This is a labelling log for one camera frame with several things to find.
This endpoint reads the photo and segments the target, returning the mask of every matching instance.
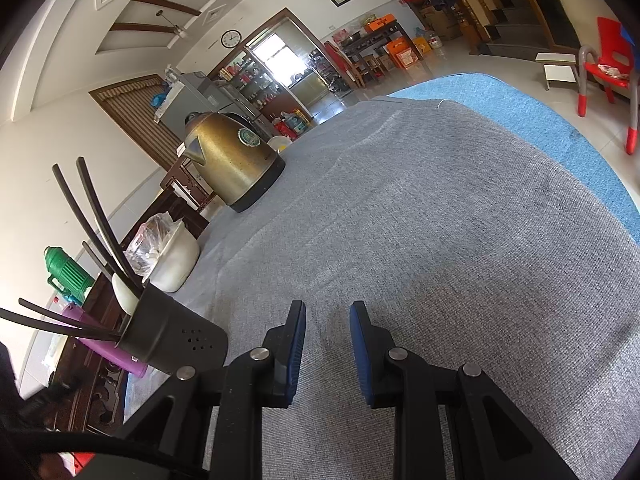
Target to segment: red plastic chair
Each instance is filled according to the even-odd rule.
[[[634,68],[634,54],[631,45],[620,35],[620,22],[609,18],[598,17],[598,32],[600,34],[600,49],[602,55],[598,57],[596,50],[589,45],[580,47],[578,53],[578,68],[580,69],[580,94],[578,95],[578,115],[584,117],[587,113],[587,72],[592,73],[604,81],[604,89],[607,99],[614,103],[611,85],[627,88],[631,95],[631,114],[629,128],[626,134],[626,152],[631,155],[636,149],[638,138],[638,79],[639,73]],[[614,53],[628,59],[628,64],[614,58]],[[591,54],[595,63],[587,62],[587,56]],[[599,64],[614,66],[621,73],[629,76],[628,80],[615,79],[598,68]]]

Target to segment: ceiling beam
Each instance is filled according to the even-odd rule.
[[[114,23],[109,30],[141,30],[143,32],[166,32],[175,34],[173,27],[151,25],[149,23]]]
[[[197,9],[192,9],[191,7],[187,7],[186,5],[177,4],[176,2],[172,2],[170,0],[131,0],[132,2],[142,2],[144,4],[151,4],[158,7],[165,7],[167,9],[180,10],[180,12],[186,12],[187,14],[192,14],[193,16],[201,15],[201,12]]]

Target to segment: clear plastic bag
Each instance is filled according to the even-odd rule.
[[[148,278],[162,250],[179,226],[180,221],[174,222],[166,212],[153,215],[140,226],[125,251],[125,256],[136,274],[145,280]]]

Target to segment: floor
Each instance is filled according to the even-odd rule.
[[[407,70],[391,70],[378,84],[354,90],[342,99],[332,94],[326,96],[314,104],[312,113],[316,122],[321,124],[359,101],[462,72],[480,72],[497,77],[555,110],[598,150],[640,208],[640,150],[631,156],[625,153],[628,101],[616,98],[616,103],[611,105],[605,93],[590,84],[587,115],[578,117],[577,89],[574,86],[553,86],[551,83],[551,90],[547,91],[542,66],[538,63],[509,57],[470,56],[464,38],[445,42],[442,48],[431,50],[421,63]]]

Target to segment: kettle base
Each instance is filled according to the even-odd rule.
[[[281,156],[276,156],[276,159],[270,165],[269,169],[264,172],[264,175],[260,177],[249,191],[242,195],[238,200],[228,206],[236,213],[240,213],[245,209],[251,207],[264,193],[271,187],[271,185],[278,179],[282,170],[284,170],[285,163]]]

